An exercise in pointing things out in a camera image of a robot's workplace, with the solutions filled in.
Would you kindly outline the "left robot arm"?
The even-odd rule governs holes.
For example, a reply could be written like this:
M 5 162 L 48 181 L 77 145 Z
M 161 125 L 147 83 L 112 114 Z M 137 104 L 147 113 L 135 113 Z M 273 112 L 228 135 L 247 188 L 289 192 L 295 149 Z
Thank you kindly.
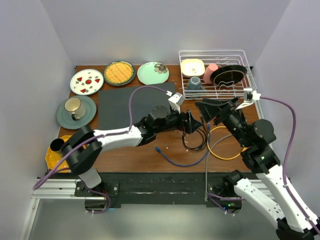
M 147 116 L 129 127 L 93 130 L 90 126 L 83 126 L 61 146 L 60 152 L 71 172 L 84 182 L 86 191 L 92 196 L 99 196 L 104 184 L 93 165 L 100 153 L 147 145 L 156 139 L 158 133 L 168 130 L 192 134 L 203 126 L 189 110 L 180 112 L 156 106 Z

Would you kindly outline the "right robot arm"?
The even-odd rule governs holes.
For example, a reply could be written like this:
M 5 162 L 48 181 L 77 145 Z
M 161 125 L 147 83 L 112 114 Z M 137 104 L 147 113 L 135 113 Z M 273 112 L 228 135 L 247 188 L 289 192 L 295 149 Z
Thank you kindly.
M 320 218 L 294 189 L 284 165 L 271 148 L 270 144 L 276 140 L 272 123 L 266 119 L 247 123 L 236 102 L 237 98 L 229 101 L 203 99 L 196 101 L 195 106 L 206 123 L 224 126 L 245 148 L 240 154 L 242 161 L 271 196 L 257 189 L 238 170 L 224 177 L 223 192 L 250 203 L 272 224 L 280 240 L 313 240 L 320 234 Z

